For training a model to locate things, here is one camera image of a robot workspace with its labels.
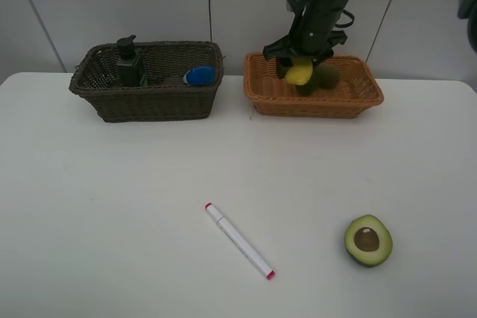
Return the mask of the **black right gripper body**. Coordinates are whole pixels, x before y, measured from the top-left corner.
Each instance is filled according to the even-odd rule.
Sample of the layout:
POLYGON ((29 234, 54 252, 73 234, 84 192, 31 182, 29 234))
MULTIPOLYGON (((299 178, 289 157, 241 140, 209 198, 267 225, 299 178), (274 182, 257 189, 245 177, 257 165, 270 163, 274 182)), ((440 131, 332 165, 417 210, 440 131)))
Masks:
POLYGON ((344 28, 347 23, 338 24, 342 7, 325 8, 323 5, 310 4, 295 16, 287 35, 263 48, 266 60, 273 58, 304 57, 326 59, 332 56, 333 48, 347 41, 344 28))

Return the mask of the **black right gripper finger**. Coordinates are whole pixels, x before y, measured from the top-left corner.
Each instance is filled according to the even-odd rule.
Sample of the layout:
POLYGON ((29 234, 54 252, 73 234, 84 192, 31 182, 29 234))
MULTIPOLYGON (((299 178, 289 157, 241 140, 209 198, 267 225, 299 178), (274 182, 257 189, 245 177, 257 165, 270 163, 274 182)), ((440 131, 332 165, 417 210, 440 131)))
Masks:
POLYGON ((292 61, 288 57, 278 57, 277 58, 277 77, 279 79, 284 79, 288 70, 292 67, 292 61))

